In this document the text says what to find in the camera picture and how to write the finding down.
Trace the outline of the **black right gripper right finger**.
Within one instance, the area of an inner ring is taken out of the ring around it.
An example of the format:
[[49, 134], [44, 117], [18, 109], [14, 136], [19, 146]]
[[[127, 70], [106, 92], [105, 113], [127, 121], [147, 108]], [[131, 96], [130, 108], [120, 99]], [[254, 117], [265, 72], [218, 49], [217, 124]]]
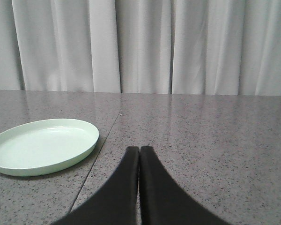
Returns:
[[151, 146], [140, 149], [140, 211], [143, 225], [228, 224], [172, 179]]

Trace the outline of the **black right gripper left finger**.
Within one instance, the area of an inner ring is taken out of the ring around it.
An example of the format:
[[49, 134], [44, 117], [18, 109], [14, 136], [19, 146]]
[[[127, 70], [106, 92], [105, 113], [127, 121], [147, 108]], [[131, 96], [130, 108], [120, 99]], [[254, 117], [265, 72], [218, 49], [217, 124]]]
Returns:
[[139, 148], [127, 147], [114, 173], [80, 207], [55, 225], [135, 225]]

